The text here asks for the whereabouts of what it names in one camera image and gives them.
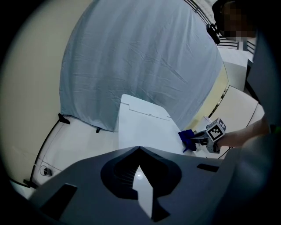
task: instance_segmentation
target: white table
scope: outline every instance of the white table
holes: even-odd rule
[[[190,150],[183,153],[180,130],[164,108],[130,95],[122,95],[118,130],[119,149],[143,146],[196,156]]]

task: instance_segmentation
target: person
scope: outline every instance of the person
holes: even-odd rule
[[[256,36],[256,24],[252,20],[251,11],[243,11],[245,3],[241,1],[218,0],[212,10],[219,32],[231,40],[246,40]],[[226,133],[217,146],[240,147],[247,140],[270,132],[266,117],[250,126],[230,133]]]

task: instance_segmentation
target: white panel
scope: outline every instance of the white panel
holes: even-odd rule
[[[151,218],[153,208],[153,187],[139,166],[133,180],[133,189],[137,191],[137,200],[146,215]]]
[[[256,110],[254,112],[254,115],[253,115],[253,117],[250,120],[249,125],[253,124],[254,122],[256,122],[256,121],[258,121],[260,119],[262,119],[263,115],[264,115],[263,107],[260,104],[258,104],[257,107],[256,107]]]
[[[144,146],[194,156],[195,154],[191,151],[183,153],[185,146],[178,135],[179,131],[173,120],[163,120],[135,112],[129,109],[129,105],[120,104],[119,149]]]
[[[64,118],[66,118],[67,120],[71,120],[70,116],[64,116]],[[67,124],[62,123],[62,122],[58,122],[57,125],[53,128],[52,132],[49,134],[47,140],[45,141],[44,146],[42,147],[40,154],[38,155],[38,159],[43,160],[43,158],[45,157],[49,147],[53,143],[53,140],[56,138],[58,132],[61,130],[61,128],[64,125],[67,125]]]
[[[60,112],[61,61],[91,0],[50,0],[24,23],[4,60],[0,133],[4,164],[18,182],[30,178],[38,151]]]
[[[163,107],[144,101],[142,99],[133,98],[130,95],[123,94],[121,103],[130,105],[130,110],[133,110],[135,112],[144,113],[165,120],[171,120],[169,114]]]
[[[246,93],[229,86],[222,102],[211,116],[214,121],[220,117],[225,123],[226,132],[245,128],[251,120],[258,102]]]
[[[64,124],[43,157],[49,165],[64,170],[73,163],[112,152],[118,149],[118,133],[100,130],[76,118],[69,118],[70,124]]]
[[[224,159],[225,158],[225,156],[228,154],[228,150],[229,149],[229,147],[226,147],[226,146],[223,146],[223,147],[221,147],[220,148],[220,155],[221,155],[221,157],[220,157],[220,159]]]
[[[246,82],[247,67],[229,62],[224,62],[224,66],[228,77],[227,85],[243,91]]]
[[[221,58],[223,59],[223,62],[230,62],[247,68],[249,55],[246,51],[229,49],[229,48],[219,48],[219,52]]]

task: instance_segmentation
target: blue object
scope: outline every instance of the blue object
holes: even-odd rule
[[[61,66],[61,114],[115,131],[122,94],[163,107],[180,130],[223,66],[206,25],[179,0],[95,0]]]
[[[190,149],[191,151],[196,151],[196,145],[195,143],[192,143],[191,138],[195,136],[192,130],[186,130],[178,133],[181,141],[185,144],[186,149],[183,151],[187,151]]]

